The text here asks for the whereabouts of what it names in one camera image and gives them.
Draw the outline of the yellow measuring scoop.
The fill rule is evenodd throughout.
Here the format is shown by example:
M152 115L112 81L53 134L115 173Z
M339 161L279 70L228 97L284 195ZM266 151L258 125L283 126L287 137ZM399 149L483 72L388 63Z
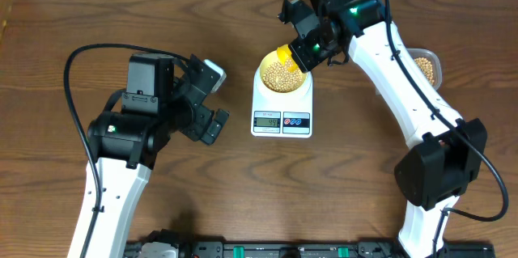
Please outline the yellow measuring scoop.
M294 73L297 71L299 67L293 60L292 51L288 44L278 47L276 53L281 64L286 67L289 72Z

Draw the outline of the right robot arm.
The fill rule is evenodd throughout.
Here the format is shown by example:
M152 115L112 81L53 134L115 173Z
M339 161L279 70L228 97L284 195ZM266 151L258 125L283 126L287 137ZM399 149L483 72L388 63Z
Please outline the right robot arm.
M481 245L449 245L456 203L478 177L487 132L465 121L422 74L393 22L389 0L285 1L280 19L298 36L289 54L303 72L343 53L370 78L404 135L394 175L407 206L397 241L407 257L481 257Z

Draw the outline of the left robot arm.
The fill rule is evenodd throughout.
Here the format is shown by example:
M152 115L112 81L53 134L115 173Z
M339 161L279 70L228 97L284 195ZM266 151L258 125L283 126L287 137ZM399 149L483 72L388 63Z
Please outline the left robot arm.
M140 196L172 134L208 146L219 136L229 114L203 102L225 78L223 68L195 56L130 57L126 87L110 96L85 135L87 178L70 257L123 256Z

